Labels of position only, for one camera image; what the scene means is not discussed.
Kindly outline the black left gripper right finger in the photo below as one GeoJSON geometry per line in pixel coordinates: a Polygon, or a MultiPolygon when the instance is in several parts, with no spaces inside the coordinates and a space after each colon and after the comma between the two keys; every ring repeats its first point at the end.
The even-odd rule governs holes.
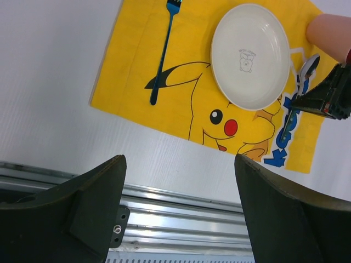
{"type": "Polygon", "coordinates": [[[236,183],[255,262],[350,262],[350,202],[236,155],[236,183]]]}

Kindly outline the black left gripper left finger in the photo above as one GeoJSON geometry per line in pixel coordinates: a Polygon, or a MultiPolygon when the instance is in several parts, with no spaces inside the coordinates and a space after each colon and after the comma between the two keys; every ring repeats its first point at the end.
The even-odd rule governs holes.
{"type": "Polygon", "coordinates": [[[104,262],[126,176],[117,155],[65,183],[1,203],[1,262],[104,262]]]}

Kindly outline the spoon with teal handle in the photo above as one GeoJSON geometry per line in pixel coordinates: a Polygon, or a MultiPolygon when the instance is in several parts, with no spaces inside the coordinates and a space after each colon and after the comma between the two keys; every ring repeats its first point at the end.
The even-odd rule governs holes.
{"type": "MultiPolygon", "coordinates": [[[[304,83],[313,75],[313,73],[315,72],[319,64],[319,61],[320,61],[320,55],[316,53],[303,64],[298,74],[298,79],[297,79],[298,91],[297,91],[296,99],[302,96],[307,91],[307,90],[304,91],[304,83]]],[[[284,129],[281,135],[281,139],[280,139],[281,142],[287,142],[286,138],[288,134],[288,128],[292,127],[292,123],[293,123],[292,115],[294,113],[296,113],[296,110],[293,110],[292,107],[290,107],[288,118],[284,125],[284,129]]]]}

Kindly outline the blue metal fork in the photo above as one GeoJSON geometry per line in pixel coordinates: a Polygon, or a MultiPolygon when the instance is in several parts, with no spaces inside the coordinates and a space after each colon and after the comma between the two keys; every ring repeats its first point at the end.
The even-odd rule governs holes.
{"type": "Polygon", "coordinates": [[[170,34],[171,34],[171,29],[172,29],[172,24],[173,24],[173,18],[174,18],[175,15],[177,15],[179,13],[181,4],[182,4],[182,0],[167,0],[167,3],[166,3],[166,8],[167,8],[167,11],[169,12],[169,25],[168,25],[168,30],[167,30],[167,34],[166,34],[165,43],[164,43],[164,46],[163,46],[163,51],[162,51],[162,55],[161,55],[160,64],[158,66],[158,70],[157,70],[157,74],[156,74],[156,77],[155,77],[154,85],[152,87],[152,91],[151,91],[151,95],[150,95],[150,105],[152,105],[152,106],[155,106],[156,103],[157,103],[158,90],[159,90],[159,87],[160,87],[159,86],[159,80],[160,80],[160,77],[161,77],[163,64],[164,64],[164,61],[165,61],[168,41],[169,41],[169,37],[170,37],[170,34]]]}

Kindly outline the yellow Pikachu placemat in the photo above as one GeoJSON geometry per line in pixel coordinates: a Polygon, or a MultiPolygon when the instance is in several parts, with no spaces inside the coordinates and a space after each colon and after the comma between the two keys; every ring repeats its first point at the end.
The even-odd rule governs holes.
{"type": "Polygon", "coordinates": [[[318,49],[305,28],[320,10],[310,1],[258,1],[281,22],[290,44],[290,74],[269,107],[232,104],[211,69],[211,43],[222,17],[244,1],[183,1],[173,18],[155,106],[150,95],[169,25],[165,1],[124,1],[107,45],[91,106],[216,150],[242,154],[270,167],[309,173],[322,118],[292,115],[287,142],[280,136],[297,93],[298,72],[318,49]]]}

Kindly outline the cream round plate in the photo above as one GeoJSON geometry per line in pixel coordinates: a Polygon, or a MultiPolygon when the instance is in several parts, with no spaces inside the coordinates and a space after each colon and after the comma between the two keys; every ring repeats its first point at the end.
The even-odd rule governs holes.
{"type": "Polygon", "coordinates": [[[232,104],[250,111],[272,105],[290,74],[290,46],[280,21],[257,4],[229,10],[213,35],[211,67],[232,104]]]}

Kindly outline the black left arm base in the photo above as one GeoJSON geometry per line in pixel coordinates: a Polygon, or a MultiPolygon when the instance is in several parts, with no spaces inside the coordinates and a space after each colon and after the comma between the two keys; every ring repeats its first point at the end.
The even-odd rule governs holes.
{"type": "Polygon", "coordinates": [[[123,240],[125,230],[127,228],[130,210],[125,206],[120,206],[117,212],[115,225],[110,242],[110,248],[118,248],[123,240]]]}

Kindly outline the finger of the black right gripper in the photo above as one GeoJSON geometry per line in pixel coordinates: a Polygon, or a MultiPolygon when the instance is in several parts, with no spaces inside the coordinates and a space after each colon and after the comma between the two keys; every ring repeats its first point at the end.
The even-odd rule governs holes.
{"type": "Polygon", "coordinates": [[[350,64],[336,64],[320,84],[293,100],[291,108],[330,119],[350,117],[350,64]]]}

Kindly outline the pink plastic cup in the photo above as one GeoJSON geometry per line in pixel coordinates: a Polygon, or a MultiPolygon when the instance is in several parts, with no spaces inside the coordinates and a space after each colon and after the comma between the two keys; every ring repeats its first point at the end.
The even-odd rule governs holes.
{"type": "Polygon", "coordinates": [[[321,14],[307,26],[307,40],[343,64],[350,64],[350,17],[321,14]]]}

